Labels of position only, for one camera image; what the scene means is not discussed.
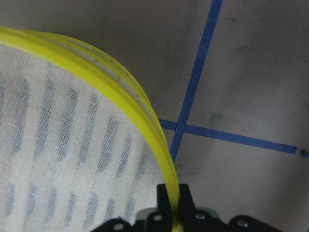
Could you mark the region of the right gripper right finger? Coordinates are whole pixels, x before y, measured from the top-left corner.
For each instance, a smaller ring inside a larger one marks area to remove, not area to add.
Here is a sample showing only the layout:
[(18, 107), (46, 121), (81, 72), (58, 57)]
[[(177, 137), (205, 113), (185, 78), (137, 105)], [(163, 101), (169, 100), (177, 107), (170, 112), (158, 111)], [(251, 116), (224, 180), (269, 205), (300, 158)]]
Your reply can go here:
[(253, 217), (238, 215), (223, 222), (211, 208), (196, 207), (187, 184), (179, 184), (179, 218), (184, 232), (280, 232)]

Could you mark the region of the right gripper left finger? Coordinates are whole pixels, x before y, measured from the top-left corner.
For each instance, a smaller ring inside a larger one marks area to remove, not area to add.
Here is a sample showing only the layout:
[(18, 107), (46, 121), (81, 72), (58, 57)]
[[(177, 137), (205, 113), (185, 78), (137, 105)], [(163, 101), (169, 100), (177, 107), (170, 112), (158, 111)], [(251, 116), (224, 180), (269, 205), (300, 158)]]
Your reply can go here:
[(145, 219), (138, 219), (130, 225), (123, 219), (114, 218), (106, 221), (94, 232), (170, 232), (172, 231), (172, 212), (166, 185), (156, 187), (156, 209), (149, 213)]

